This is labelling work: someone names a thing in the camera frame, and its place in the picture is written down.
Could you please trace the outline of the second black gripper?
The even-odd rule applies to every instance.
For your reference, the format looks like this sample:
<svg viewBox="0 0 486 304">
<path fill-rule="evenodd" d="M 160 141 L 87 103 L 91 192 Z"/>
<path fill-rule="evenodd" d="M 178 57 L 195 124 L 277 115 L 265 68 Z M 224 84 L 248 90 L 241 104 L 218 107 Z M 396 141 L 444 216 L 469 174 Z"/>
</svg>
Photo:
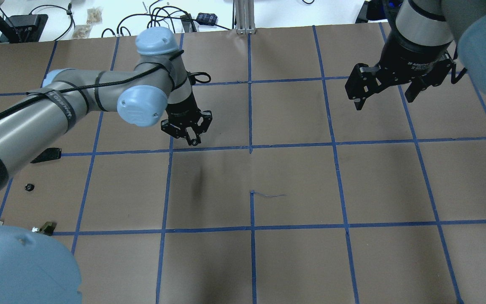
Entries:
<svg viewBox="0 0 486 304">
<path fill-rule="evenodd" d="M 195 138 L 195 144 L 201 144 L 201 134 L 206 133 L 212 123 L 210 110 L 201 111 L 196 105 L 168 104 L 167 119 L 161 121 L 161 129 L 173 138 L 189 141 Z"/>
</svg>

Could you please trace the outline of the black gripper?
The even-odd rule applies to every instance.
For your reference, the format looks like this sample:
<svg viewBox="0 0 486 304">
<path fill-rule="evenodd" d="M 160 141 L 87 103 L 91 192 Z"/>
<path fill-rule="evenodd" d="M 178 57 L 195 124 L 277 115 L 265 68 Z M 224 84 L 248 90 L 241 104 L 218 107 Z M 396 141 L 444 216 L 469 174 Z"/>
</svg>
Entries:
<svg viewBox="0 0 486 304">
<path fill-rule="evenodd" d="M 445 46 L 403 46 L 387 42 L 380 60 L 373 66 L 357 63 L 345 84 L 347 97 L 357 111 L 366 99 L 386 88 L 408 84 L 405 98 L 408 103 L 429 87 L 438 87 L 450 75 L 456 81 L 456 62 Z"/>
</svg>

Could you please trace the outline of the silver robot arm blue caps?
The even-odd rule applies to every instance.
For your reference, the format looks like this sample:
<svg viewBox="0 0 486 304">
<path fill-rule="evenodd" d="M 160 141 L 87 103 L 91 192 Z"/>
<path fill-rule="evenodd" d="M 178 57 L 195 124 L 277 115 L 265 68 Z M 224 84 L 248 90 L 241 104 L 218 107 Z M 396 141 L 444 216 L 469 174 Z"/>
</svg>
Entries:
<svg viewBox="0 0 486 304">
<path fill-rule="evenodd" d="M 345 84 L 357 110 L 402 84 L 411 103 L 447 76 L 455 84 L 468 74 L 486 94 L 486 0 L 370 0 L 366 12 L 386 19 L 390 34 L 378 63 L 355 64 Z"/>
</svg>

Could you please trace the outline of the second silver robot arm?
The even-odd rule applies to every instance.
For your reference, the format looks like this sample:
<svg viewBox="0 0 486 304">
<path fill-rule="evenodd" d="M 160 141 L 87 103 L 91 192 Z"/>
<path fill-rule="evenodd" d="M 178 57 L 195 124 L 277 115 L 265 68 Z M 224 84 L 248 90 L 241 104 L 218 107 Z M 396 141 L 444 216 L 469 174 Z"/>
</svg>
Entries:
<svg viewBox="0 0 486 304">
<path fill-rule="evenodd" d="M 92 111 L 117 112 L 129 124 L 201 143 L 212 122 L 198 108 L 197 82 L 174 33 L 151 27 L 135 38 L 130 72 L 51 71 L 43 85 L 0 113 L 0 192 L 50 144 Z M 71 251 L 51 236 L 0 225 L 0 304 L 80 304 L 81 273 Z"/>
</svg>

